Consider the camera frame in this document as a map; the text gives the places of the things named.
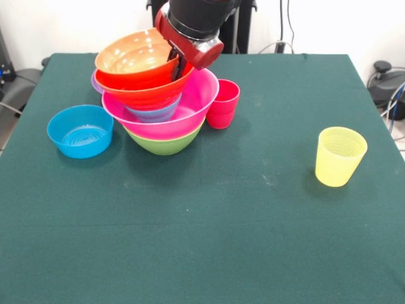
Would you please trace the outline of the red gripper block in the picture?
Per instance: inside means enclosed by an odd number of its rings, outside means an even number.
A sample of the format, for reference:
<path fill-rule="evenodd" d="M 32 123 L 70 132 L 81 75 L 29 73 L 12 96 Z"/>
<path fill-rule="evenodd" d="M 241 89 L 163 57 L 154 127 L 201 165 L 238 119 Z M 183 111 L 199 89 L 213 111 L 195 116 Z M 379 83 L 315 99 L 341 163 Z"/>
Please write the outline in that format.
<path fill-rule="evenodd" d="M 193 39 L 181 34 L 169 19 L 170 7 L 162 6 L 155 19 L 155 27 L 163 38 L 172 46 L 167 62 L 178 60 L 171 73 L 171 80 L 176 81 L 182 77 L 187 62 L 194 68 L 201 70 L 209 67 L 218 59 L 223 51 L 224 44 L 219 34 L 208 40 Z"/>

